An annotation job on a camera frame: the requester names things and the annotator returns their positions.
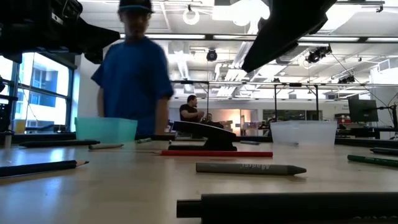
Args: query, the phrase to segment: black stand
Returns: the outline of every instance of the black stand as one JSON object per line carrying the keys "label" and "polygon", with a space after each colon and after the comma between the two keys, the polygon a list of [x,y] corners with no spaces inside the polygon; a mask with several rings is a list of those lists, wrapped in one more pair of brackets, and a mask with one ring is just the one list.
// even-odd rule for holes
{"label": "black stand", "polygon": [[394,129],[398,129],[398,119],[397,119],[397,105],[392,106],[381,106],[376,108],[377,110],[388,109],[392,111],[392,123],[394,125]]}
{"label": "black stand", "polygon": [[177,151],[237,151],[238,149],[232,145],[232,142],[222,141],[217,138],[209,138],[202,146],[191,145],[170,145],[168,150]]}
{"label": "black stand", "polygon": [[232,145],[236,139],[236,135],[230,131],[217,128],[214,126],[193,123],[186,121],[176,121],[173,125],[174,131],[182,133],[196,134],[207,138],[202,146],[192,145],[170,145],[169,150],[179,151],[237,151],[238,149]]}

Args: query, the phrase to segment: red pencil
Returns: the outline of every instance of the red pencil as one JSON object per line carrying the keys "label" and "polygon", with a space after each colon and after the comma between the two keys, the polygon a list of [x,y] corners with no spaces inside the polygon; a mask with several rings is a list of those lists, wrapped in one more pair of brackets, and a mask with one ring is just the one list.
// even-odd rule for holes
{"label": "red pencil", "polygon": [[272,152],[229,152],[229,151],[174,151],[163,150],[161,156],[220,156],[220,157],[272,157]]}

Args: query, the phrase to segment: black tripod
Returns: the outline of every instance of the black tripod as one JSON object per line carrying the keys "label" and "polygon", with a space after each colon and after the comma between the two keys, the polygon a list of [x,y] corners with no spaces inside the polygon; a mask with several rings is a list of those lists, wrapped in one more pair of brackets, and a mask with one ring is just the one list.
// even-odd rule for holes
{"label": "black tripod", "polygon": [[393,140],[397,137],[398,134],[398,119],[397,119],[397,105],[392,105],[392,106],[381,106],[376,108],[377,110],[391,110],[392,111],[392,123],[394,125],[394,130],[395,130],[395,135],[394,137],[391,137],[390,140]]}

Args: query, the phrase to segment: table surface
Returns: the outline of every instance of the table surface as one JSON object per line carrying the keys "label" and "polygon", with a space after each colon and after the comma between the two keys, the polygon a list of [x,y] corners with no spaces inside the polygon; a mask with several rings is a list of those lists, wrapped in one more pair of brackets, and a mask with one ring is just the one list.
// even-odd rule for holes
{"label": "table surface", "polygon": [[[88,160],[76,169],[0,179],[0,223],[200,223],[176,219],[176,200],[207,193],[396,191],[397,169],[347,161],[366,148],[262,143],[240,151],[273,151],[273,158],[162,157],[167,141],[121,149],[87,147],[0,149],[0,166]],[[196,174],[196,162],[247,162],[304,167],[297,176]]]}

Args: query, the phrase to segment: man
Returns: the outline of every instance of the man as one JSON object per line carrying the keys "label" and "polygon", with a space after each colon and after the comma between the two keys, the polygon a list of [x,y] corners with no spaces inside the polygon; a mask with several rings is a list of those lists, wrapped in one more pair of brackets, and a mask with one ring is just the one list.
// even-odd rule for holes
{"label": "man", "polygon": [[150,0],[120,0],[125,41],[112,46],[92,76],[99,85],[98,115],[138,121],[137,134],[162,134],[173,89],[163,49],[145,31]]}
{"label": "man", "polygon": [[180,120],[189,122],[199,122],[205,112],[198,111],[198,99],[195,95],[188,96],[187,104],[180,106]]}
{"label": "man", "polygon": [[204,119],[202,123],[224,129],[224,126],[220,122],[213,122],[213,115],[211,113],[206,115],[206,119]]}
{"label": "man", "polygon": [[213,115],[211,113],[208,113],[206,118],[208,121],[213,121]]}

